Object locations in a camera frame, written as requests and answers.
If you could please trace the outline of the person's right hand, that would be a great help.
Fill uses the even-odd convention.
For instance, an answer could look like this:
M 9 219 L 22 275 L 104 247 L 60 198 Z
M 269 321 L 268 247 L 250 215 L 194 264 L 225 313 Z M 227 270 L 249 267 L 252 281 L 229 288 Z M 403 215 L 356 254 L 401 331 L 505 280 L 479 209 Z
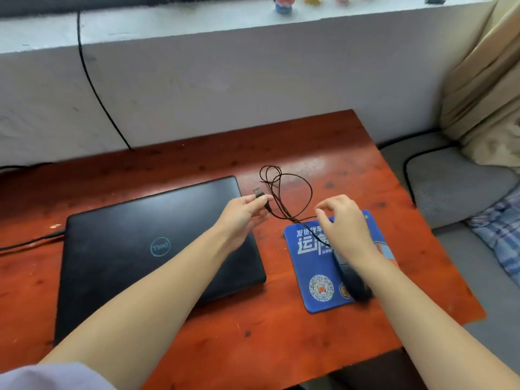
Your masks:
M 329 244 L 356 270 L 380 255 L 361 209 L 348 196 L 329 197 L 315 210 L 324 210 L 333 222 L 333 240 Z

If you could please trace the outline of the person's left hand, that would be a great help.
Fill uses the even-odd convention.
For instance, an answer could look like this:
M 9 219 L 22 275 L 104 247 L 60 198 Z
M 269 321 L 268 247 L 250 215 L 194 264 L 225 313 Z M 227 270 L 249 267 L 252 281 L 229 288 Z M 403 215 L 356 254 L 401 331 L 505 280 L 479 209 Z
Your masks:
M 212 229 L 223 238 L 226 249 L 234 251 L 254 228 L 269 217 L 266 205 L 242 204 L 241 197 L 238 197 L 228 202 Z

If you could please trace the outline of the person's left forearm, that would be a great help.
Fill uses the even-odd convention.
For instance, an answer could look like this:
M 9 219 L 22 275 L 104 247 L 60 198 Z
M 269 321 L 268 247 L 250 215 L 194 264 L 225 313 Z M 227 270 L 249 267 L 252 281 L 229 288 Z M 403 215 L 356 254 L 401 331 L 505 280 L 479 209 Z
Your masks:
M 41 364 L 79 362 L 117 390 L 139 390 L 224 260 L 247 234 L 213 226 L 99 308 Z

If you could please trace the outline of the person's right forearm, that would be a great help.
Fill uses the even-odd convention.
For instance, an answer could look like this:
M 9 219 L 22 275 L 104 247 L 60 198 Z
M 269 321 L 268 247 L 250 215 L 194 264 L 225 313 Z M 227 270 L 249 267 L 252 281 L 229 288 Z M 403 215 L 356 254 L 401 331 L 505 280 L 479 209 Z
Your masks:
M 520 376 L 377 250 L 349 257 L 428 390 L 520 390 Z

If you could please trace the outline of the blue printed mouse pad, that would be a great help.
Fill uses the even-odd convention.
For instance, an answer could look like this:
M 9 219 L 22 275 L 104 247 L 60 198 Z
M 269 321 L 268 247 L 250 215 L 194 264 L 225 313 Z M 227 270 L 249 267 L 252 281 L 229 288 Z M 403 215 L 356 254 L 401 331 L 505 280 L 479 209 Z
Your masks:
M 351 304 L 332 255 L 326 235 L 317 220 L 284 229 L 304 306 L 310 314 Z

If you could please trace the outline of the black computer mouse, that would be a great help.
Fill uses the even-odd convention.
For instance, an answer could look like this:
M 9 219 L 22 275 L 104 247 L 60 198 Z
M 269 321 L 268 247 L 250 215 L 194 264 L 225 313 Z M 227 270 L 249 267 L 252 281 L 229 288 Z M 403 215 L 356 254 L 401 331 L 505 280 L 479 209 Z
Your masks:
M 335 267 L 348 294 L 356 302 L 367 303 L 374 298 L 372 290 L 363 281 L 354 268 L 344 259 L 336 249 L 332 249 Z

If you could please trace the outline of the black laptop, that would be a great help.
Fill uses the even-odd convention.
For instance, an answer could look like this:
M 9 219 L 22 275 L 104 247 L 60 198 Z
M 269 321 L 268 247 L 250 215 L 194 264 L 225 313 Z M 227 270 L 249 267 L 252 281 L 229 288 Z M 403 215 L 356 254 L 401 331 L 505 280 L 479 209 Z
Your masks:
M 69 216 L 54 345 L 185 249 L 240 196 L 236 177 L 228 176 Z

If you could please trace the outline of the blue plaid cloth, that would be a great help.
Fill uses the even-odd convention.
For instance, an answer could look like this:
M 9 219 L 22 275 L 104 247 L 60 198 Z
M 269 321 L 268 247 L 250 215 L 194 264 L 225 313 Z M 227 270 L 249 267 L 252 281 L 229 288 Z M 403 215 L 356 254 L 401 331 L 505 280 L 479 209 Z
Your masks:
M 520 288 L 520 183 L 489 208 L 466 220 Z

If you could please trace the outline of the beige curtain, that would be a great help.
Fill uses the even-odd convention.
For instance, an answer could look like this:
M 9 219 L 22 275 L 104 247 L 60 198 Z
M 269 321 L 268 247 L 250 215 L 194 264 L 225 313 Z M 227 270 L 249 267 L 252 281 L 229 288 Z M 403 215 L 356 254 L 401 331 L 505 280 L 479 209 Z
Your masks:
M 520 0 L 494 1 L 476 45 L 445 79 L 439 126 L 473 162 L 520 174 Z

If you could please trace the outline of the lilac sleeve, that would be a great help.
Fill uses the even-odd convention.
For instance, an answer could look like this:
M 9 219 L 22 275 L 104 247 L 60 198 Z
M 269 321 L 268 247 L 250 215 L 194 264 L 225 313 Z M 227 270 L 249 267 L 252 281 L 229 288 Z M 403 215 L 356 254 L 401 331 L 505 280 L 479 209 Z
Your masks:
M 72 362 L 30 365 L 0 374 L 0 390 L 116 390 L 100 374 Z

